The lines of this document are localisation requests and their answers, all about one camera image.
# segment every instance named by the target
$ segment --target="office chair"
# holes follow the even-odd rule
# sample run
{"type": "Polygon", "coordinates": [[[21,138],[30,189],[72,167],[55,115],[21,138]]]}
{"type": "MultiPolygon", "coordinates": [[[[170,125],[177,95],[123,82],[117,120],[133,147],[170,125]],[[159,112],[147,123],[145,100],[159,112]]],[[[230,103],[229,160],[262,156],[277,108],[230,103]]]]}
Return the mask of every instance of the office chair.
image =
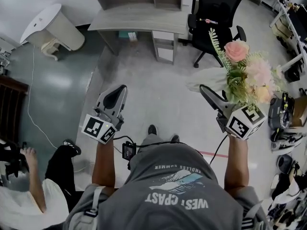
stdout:
{"type": "Polygon", "coordinates": [[[239,3],[242,0],[199,0],[199,8],[196,14],[189,14],[188,25],[189,32],[192,34],[192,45],[201,50],[202,53],[194,63],[194,67],[198,68],[198,62],[205,53],[213,55],[216,60],[221,63],[212,42],[209,37],[210,28],[215,29],[220,42],[220,48],[240,38],[246,42],[246,35],[242,27],[237,26],[238,34],[233,38],[230,27],[232,27],[233,18],[239,3]],[[218,22],[218,24],[207,24],[205,19],[218,22]]]}

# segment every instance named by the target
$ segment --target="shoe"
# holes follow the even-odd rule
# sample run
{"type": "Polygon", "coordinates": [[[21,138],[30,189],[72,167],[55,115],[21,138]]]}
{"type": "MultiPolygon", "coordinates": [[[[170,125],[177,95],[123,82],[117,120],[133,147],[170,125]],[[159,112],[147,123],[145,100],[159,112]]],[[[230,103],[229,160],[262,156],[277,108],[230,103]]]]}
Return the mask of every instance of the shoe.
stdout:
{"type": "Polygon", "coordinates": [[[150,125],[149,128],[148,128],[148,135],[150,134],[154,134],[154,135],[158,135],[158,129],[156,126],[154,125],[150,125]]]}
{"type": "Polygon", "coordinates": [[[80,155],[81,154],[81,149],[72,140],[66,139],[66,140],[63,141],[63,144],[65,146],[70,146],[70,147],[74,148],[76,150],[76,152],[77,152],[76,155],[80,155]]]}
{"type": "Polygon", "coordinates": [[[179,140],[179,135],[174,134],[174,135],[171,137],[171,142],[180,142],[180,140],[179,140]]]}

